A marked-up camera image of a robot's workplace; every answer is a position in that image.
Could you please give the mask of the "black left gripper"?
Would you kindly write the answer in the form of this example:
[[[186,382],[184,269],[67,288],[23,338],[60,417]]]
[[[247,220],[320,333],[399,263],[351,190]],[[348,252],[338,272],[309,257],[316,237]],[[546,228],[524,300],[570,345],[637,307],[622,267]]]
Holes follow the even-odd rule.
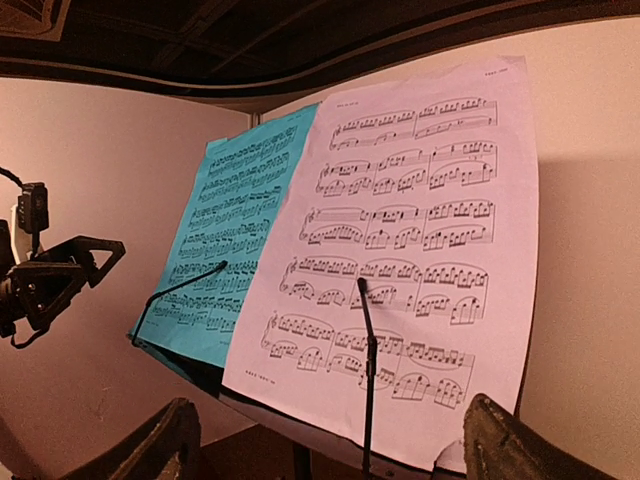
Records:
[[[17,265],[2,220],[1,337],[13,337],[23,318],[33,331],[47,330],[86,283],[97,286],[125,253],[122,241],[79,235]]]

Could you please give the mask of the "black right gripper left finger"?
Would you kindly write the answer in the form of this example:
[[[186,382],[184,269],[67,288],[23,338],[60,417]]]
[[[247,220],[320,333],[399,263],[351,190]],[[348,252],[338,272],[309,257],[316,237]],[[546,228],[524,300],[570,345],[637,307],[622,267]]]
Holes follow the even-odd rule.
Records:
[[[89,479],[194,479],[201,426],[195,404],[176,398],[88,468]]]

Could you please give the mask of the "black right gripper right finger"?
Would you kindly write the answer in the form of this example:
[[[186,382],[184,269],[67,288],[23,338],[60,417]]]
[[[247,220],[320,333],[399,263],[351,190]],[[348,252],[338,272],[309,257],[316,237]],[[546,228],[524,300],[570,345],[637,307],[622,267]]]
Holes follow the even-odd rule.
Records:
[[[485,394],[464,416],[469,479],[606,479],[608,475],[562,451]]]

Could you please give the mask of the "blue sheet music page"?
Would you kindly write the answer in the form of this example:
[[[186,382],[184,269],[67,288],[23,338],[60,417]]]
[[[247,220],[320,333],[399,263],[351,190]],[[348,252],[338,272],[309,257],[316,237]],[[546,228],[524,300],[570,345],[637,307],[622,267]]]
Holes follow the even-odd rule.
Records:
[[[131,335],[222,367],[316,106],[210,142],[152,301]]]

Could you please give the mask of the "black perforated music stand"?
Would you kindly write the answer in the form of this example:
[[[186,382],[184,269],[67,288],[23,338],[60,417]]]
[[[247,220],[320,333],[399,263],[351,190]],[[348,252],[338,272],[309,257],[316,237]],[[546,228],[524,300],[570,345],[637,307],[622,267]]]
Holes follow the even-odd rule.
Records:
[[[372,325],[368,293],[355,315],[246,311],[256,261],[175,266],[132,330],[200,389],[283,434],[366,471],[429,476],[457,448],[474,359]]]

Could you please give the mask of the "white sheet music page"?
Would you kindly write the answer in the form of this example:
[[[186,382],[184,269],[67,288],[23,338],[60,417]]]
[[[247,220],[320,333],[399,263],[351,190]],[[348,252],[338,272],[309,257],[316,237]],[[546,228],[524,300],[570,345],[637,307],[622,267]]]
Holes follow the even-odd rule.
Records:
[[[497,57],[324,99],[246,311],[356,317],[473,357],[478,393],[513,409],[532,322],[539,177],[526,62]]]

